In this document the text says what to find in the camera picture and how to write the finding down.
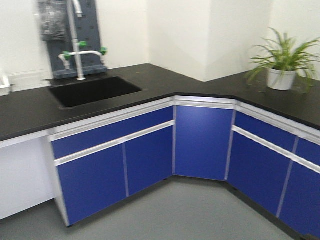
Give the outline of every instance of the drawer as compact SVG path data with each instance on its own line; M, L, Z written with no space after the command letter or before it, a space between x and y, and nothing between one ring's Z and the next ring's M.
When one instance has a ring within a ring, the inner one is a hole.
M173 118L174 110L171 106L58 139L51 142L54 157L59 159L64 156L74 154L79 151L89 149L94 146L171 121Z
M235 125L287 151L293 150L296 136L278 127L242 112L236 113Z

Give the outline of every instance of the blue cabinet door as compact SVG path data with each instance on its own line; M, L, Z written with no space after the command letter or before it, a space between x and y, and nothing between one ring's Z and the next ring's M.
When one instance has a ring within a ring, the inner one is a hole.
M125 143L129 195L172 175L173 127Z
M299 140L296 154L319 164L320 146ZM301 234L320 238L320 174L293 163L280 219Z
M177 106L175 174L224 180L233 110Z
M126 198L121 145L57 167L69 224Z
M228 182L276 215L290 160L235 132Z

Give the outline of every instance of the gray floor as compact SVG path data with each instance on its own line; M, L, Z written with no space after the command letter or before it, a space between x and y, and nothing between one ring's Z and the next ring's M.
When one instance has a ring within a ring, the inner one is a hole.
M292 240L219 183L171 177L71 228L53 200L0 220L1 240Z

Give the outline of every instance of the white pipe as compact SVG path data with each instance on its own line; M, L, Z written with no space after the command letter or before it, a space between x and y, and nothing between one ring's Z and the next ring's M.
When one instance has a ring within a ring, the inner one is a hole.
M78 54L79 54L79 55L95 54L95 55L97 55L97 56L100 57L101 63L104 64L103 55L102 55L102 53L99 52L99 51L92 51L92 50L90 50L90 51L79 51ZM75 56L76 53L75 53L75 52L69 52L69 55L70 55L70 56ZM65 67L66 69L70 69L70 62L65 59L65 55L62 53L62 54L60 54L58 57L59 57L59 59L60 59L61 61L63 61L64 67Z
M79 54L79 41L78 41L78 37L77 37L76 23L74 20L74 11L73 11L72 1L73 1L73 4L76 9L78 17L82 17L82 12L80 15L81 6L80 6L78 0L67 0L67 7L66 8L67 8L68 17L69 17L69 25L70 25L70 31L71 31L73 51L75 52L75 65L76 65L76 71L78 73L77 79L78 80L85 80L86 78L84 77L84 71L82 69L81 57Z
M73 5L75 8L75 14L78 18L82 18L82 10L81 10L81 6L78 0L72 0L73 1Z
M65 69L70 69L70 62L65 59L64 54L60 54L58 57L63 62L64 68Z

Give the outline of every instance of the white cabinet side panel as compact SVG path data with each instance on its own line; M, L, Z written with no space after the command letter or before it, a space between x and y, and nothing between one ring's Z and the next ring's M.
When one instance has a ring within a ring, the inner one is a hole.
M54 198L41 141L0 148L0 219Z

